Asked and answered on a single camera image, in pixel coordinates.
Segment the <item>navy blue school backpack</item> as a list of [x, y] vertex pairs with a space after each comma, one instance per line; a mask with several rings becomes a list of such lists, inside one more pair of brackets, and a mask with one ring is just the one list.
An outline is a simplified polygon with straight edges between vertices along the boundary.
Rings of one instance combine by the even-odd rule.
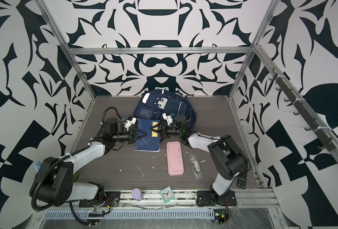
[[197, 112], [186, 97], [166, 90], [152, 90], [144, 93], [139, 101], [133, 117], [149, 120], [161, 120], [163, 114], [184, 115], [193, 129], [197, 122]]

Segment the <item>blue book yellow label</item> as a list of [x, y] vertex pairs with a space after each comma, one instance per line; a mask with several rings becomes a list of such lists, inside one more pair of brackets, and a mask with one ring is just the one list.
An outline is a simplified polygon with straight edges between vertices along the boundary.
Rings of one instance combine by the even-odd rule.
[[135, 142], [135, 151], [159, 152], [160, 135], [151, 130], [153, 126], [159, 125], [160, 120], [149, 120], [139, 118], [137, 122], [138, 140]]

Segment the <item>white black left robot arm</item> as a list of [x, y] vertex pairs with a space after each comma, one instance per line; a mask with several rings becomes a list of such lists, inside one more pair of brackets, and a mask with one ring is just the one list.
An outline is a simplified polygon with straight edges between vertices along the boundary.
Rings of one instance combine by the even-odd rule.
[[78, 184], [73, 180], [74, 174], [114, 150], [116, 143], [132, 144], [145, 136], [147, 133], [138, 130], [134, 124], [122, 127], [116, 118], [106, 119], [86, 146], [42, 162], [29, 191], [32, 209], [42, 211], [66, 202], [94, 199], [99, 195], [99, 186], [94, 183]]

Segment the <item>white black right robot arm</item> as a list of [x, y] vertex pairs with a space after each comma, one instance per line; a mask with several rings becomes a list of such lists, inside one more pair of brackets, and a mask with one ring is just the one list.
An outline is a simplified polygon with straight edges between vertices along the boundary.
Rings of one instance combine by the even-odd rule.
[[184, 115], [176, 116], [175, 120], [170, 118], [150, 129], [164, 138], [177, 136], [181, 144], [210, 154], [218, 172], [211, 186], [216, 197], [230, 191], [233, 181], [248, 172], [249, 158], [230, 135], [209, 136], [196, 132], [190, 128]]

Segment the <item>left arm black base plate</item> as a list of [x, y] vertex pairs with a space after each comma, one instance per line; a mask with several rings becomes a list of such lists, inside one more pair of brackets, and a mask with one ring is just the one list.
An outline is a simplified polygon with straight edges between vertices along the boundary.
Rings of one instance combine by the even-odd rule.
[[114, 206], [120, 201], [121, 192], [119, 191], [100, 191], [91, 200], [81, 200], [79, 203], [80, 208], [92, 208], [92, 207], [107, 207]]

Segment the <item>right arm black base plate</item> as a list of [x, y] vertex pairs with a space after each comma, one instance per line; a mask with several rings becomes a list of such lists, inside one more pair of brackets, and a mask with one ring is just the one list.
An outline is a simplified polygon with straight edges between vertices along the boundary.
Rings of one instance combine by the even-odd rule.
[[197, 191], [196, 204], [199, 207], [205, 206], [236, 206], [237, 200], [235, 193], [228, 190], [219, 196], [214, 191]]

